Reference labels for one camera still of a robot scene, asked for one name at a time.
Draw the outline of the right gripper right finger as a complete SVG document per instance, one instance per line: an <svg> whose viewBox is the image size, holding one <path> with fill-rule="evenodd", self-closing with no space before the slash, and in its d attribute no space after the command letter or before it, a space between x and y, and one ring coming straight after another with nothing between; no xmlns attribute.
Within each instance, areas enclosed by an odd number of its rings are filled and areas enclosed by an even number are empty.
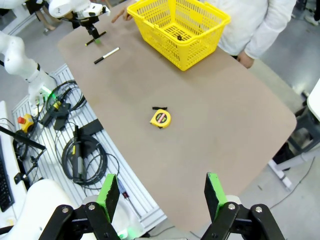
<svg viewBox="0 0 320 240"><path fill-rule="evenodd" d="M206 174L204 195L211 219L202 240L226 240L238 234L244 240L283 240L270 209L265 204L255 204L249 209L241 203L227 201L218 175Z"/></svg>

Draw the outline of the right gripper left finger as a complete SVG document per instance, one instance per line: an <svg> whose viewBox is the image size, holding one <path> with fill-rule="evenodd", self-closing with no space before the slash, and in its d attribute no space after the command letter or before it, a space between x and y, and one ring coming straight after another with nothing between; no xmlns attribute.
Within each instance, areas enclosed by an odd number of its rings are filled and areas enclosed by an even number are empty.
<svg viewBox="0 0 320 240"><path fill-rule="evenodd" d="M39 239L119 240L112 226L119 197L117 176L108 174L96 200L76 209L66 204L57 206Z"/></svg>

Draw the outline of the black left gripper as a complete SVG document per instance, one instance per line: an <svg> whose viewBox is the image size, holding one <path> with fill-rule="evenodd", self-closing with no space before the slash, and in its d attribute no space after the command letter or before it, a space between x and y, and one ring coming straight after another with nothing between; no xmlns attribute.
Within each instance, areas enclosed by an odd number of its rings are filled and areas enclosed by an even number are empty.
<svg viewBox="0 0 320 240"><path fill-rule="evenodd" d="M71 24L72 24L72 28L76 29L78 27L85 27L88 34L90 36L92 36L92 40L96 43L96 44L100 44L100 34L97 30L97 28L94 26L94 23L96 23L98 21L98 17L97 16L92 16L92 17L86 17L83 19L79 19L78 15L75 12L71 12L72 14L72 18L71 18Z"/></svg>

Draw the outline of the person's right hand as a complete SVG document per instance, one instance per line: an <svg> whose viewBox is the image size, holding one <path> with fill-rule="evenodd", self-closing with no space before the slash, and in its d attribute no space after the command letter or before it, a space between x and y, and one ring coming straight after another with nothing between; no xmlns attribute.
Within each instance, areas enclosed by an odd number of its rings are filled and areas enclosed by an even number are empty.
<svg viewBox="0 0 320 240"><path fill-rule="evenodd" d="M115 23L120 17L123 18L124 21L129 21L133 17L128 13L128 5L125 6L112 20L112 23Z"/></svg>

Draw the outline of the person's left hand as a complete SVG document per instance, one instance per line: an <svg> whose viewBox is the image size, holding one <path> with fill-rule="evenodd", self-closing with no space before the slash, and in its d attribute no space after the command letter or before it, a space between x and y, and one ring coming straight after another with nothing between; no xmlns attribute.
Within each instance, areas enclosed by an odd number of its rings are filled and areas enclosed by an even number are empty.
<svg viewBox="0 0 320 240"><path fill-rule="evenodd" d="M255 61L255 59L247 55L245 51L240 52L236 57L236 60L240 64L242 64L246 69L250 69L253 66Z"/></svg>

